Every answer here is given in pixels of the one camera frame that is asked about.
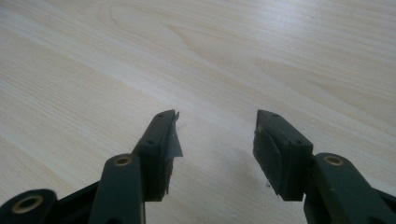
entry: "wood grain pattern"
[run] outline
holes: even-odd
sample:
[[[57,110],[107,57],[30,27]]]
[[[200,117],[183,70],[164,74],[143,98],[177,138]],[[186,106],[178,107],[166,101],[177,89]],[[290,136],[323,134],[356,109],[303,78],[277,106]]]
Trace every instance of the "wood grain pattern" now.
[[[257,109],[396,195],[394,1],[3,0],[0,203],[99,179],[151,118],[184,158],[148,223],[306,223],[252,156]]]

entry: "wooden table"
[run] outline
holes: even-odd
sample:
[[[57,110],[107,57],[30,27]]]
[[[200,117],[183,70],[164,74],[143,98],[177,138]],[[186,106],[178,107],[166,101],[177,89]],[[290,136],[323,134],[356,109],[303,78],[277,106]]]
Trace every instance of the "wooden table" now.
[[[0,203],[91,184],[171,108],[184,158],[148,223],[306,223],[254,160],[258,109],[396,195],[396,4],[0,2]]]

